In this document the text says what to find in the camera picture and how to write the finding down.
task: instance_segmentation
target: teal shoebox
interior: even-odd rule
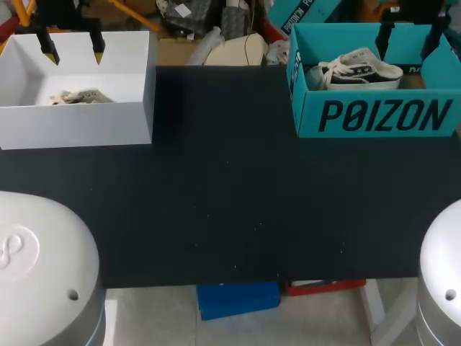
[[[461,63],[445,36],[424,62],[431,26],[396,24],[384,61],[421,74],[425,89],[310,91],[305,68],[368,47],[376,56],[379,23],[296,24],[287,79],[301,138],[451,136],[461,123]]]
[[[276,0],[267,14],[286,35],[295,23],[323,23],[341,0]]]

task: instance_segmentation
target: black tabletop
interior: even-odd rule
[[[301,140],[283,68],[158,68],[153,146],[2,151],[0,190],[75,211],[108,288],[415,276],[461,148]]]

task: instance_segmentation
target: white shoelace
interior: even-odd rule
[[[321,84],[320,84],[320,90],[325,90],[330,87],[331,84],[331,77],[333,74],[336,72],[338,74],[350,74],[354,72],[351,70],[348,66],[344,65],[341,63],[341,57],[339,56],[338,58],[334,59],[332,62],[327,63],[327,62],[320,62],[318,65],[320,67],[326,67],[328,68],[328,71],[323,75]]]

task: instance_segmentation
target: white box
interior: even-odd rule
[[[0,56],[2,149],[152,143],[156,36],[103,32],[98,65],[87,32],[51,34],[58,66],[36,35],[13,35]],[[96,88],[114,103],[47,105],[63,90]]]

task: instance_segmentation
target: sneaker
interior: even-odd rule
[[[397,89],[402,75],[401,68],[381,61],[368,48],[360,48],[312,67],[306,82],[309,90],[385,90]]]

